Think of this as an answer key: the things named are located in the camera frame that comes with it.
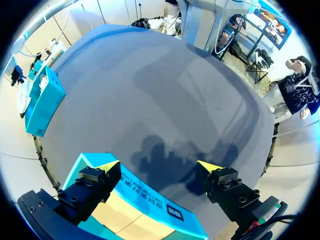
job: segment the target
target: person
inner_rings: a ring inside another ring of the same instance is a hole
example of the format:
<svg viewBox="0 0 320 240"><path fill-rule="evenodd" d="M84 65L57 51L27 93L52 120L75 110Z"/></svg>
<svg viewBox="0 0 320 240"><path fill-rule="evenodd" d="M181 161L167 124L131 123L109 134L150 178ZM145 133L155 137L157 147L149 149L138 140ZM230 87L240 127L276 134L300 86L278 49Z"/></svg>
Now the person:
<svg viewBox="0 0 320 240"><path fill-rule="evenodd" d="M177 0L165 0L164 15L167 16L168 20L166 21L164 28L167 35L176 35L176 22L179 17L179 13L180 8Z"/></svg>
<svg viewBox="0 0 320 240"><path fill-rule="evenodd" d="M287 60L285 65L294 74L286 76L263 98L273 113L275 123L283 122L298 112L300 118L305 120L320 106L320 81L311 62L299 56Z"/></svg>
<svg viewBox="0 0 320 240"><path fill-rule="evenodd" d="M229 42L232 34L237 29L238 31L246 29L246 22L241 14L233 15L228 21L228 24L222 30L221 38L216 48L218 52L220 52L220 50Z"/></svg>

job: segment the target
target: cable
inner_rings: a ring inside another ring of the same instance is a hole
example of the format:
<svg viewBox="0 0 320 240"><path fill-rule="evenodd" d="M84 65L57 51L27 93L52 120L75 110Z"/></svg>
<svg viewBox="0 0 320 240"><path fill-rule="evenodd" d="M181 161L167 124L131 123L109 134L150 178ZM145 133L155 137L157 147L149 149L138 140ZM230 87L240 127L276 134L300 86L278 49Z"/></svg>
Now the cable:
<svg viewBox="0 0 320 240"><path fill-rule="evenodd" d="M280 222L282 220L286 220L286 219L292 219L294 220L297 217L297 215L283 215L283 216L278 216L275 217L273 219L270 219L268 221L266 221L265 223L261 224L260 226L257 226L255 229L253 229L251 232L248 232L246 235L244 235L242 238L240 238L240 240L245 240L248 237L250 237L251 235L253 235L254 233L256 233L257 231L271 225L274 224L276 222Z"/></svg>
<svg viewBox="0 0 320 240"><path fill-rule="evenodd" d="M83 12L84 12L84 15L85 15L86 20L87 20L87 21L89 22L89 24L90 24L91 29L94 29L94 27L93 27L92 24L91 24L90 18L88 17L87 12L86 12L85 7L84 7L83 4L81 4L81 8L82 8L82 10L83 10Z"/></svg>
<svg viewBox="0 0 320 240"><path fill-rule="evenodd" d="M128 15L128 19L129 19L129 25L131 25L131 20L130 20L129 8L128 8L127 0L124 0L124 2L125 2L126 14Z"/></svg>
<svg viewBox="0 0 320 240"><path fill-rule="evenodd" d="M39 160L38 158L28 158L28 157L22 157L22 156L13 156L13 155L6 154L6 153L3 153L3 152L0 152L0 154L8 156L8 157L12 157L12 158L17 158L17 159Z"/></svg>
<svg viewBox="0 0 320 240"><path fill-rule="evenodd" d="M139 17L138 17L138 9L137 9L137 0L134 0L134 4L135 4L136 20L139 20Z"/></svg>
<svg viewBox="0 0 320 240"><path fill-rule="evenodd" d="M66 17L66 20L65 20L64 26L63 26L63 28L62 28L62 30L61 30L61 33L60 33L60 35L59 35L59 36L57 37L57 39L56 39L57 41L61 38L62 34L64 33L64 30L65 30L65 28L66 28L66 26L67 26L67 22L68 22L68 20L69 20L71 11L72 11L72 7L70 7L70 11L69 11L69 13L68 13L68 16ZM54 45L56 45L56 43L53 43L50 47L46 48L43 52L40 52L40 53L38 53L38 54L36 54L36 55L28 55L28 54L25 54L25 53L22 52L22 51L20 51L20 53L21 53L22 55L26 56L26 57L35 58L35 57L37 57L37 56L39 56L39 55L41 55L41 54L44 54L47 50L51 49Z"/></svg>
<svg viewBox="0 0 320 240"><path fill-rule="evenodd" d="M249 72L245 76L243 76L243 75L237 73L237 75L244 77L244 78L246 78L248 76L248 74L249 74Z"/></svg>
<svg viewBox="0 0 320 240"><path fill-rule="evenodd" d="M101 11L101 7L100 7L100 3L99 3L99 0L96 0L96 2L98 3L98 6L99 6L99 9L100 9L100 13L101 13L101 16L102 16L102 19L103 19L103 22L104 24L106 24L106 20L105 20L105 17Z"/></svg>
<svg viewBox="0 0 320 240"><path fill-rule="evenodd" d="M279 221L280 223L283 223L283 224L291 224L292 221L285 221L285 220L282 220L282 221Z"/></svg>

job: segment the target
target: cyan box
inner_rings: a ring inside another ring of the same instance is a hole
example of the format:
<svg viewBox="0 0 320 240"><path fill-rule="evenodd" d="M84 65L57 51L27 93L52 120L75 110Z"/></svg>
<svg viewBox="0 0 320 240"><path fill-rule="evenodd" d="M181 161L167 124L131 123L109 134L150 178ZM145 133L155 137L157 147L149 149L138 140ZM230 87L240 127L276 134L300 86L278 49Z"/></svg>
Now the cyan box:
<svg viewBox="0 0 320 240"><path fill-rule="evenodd" d="M42 94L40 94L41 90L39 86L41 75L48 77L48 85ZM65 95L66 93L57 75L48 66L43 66L34 79L33 87L29 95L31 101L24 116L25 131L29 134L43 137L52 116Z"/></svg>

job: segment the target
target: gray table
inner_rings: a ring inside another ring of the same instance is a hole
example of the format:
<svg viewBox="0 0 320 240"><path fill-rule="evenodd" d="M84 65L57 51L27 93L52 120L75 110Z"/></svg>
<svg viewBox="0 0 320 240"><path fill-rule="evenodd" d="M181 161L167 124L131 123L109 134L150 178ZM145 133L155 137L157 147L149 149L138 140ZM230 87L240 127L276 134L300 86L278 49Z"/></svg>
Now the gray table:
<svg viewBox="0 0 320 240"><path fill-rule="evenodd" d="M66 96L43 149L62 184L81 152L113 153L154 190L194 212L210 237L228 218L197 185L196 161L231 165L255 187L273 116L204 51L152 30L101 25L52 69Z"/></svg>

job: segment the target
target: black shirt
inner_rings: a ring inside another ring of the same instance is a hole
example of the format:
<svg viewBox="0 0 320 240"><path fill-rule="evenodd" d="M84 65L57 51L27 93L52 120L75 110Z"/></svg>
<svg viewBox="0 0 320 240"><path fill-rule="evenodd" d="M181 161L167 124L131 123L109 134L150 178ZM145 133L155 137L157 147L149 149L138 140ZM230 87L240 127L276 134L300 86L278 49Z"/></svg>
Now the black shirt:
<svg viewBox="0 0 320 240"><path fill-rule="evenodd" d="M173 5L178 5L177 0L165 0L167 3L173 4Z"/></svg>
<svg viewBox="0 0 320 240"><path fill-rule="evenodd" d="M278 87L282 94L283 100L285 101L288 109L292 114L299 112L305 105L310 109L311 114L314 114L319 106L320 99L319 96L315 95L311 87L297 87L293 91L287 91L287 87L290 85L296 85L305 77L308 76L312 64L304 56L299 56L296 59L290 59L291 62L300 60L304 63L306 72L303 73L294 73L293 75L286 76L279 84ZM308 79L303 83L304 85L310 85Z"/></svg>

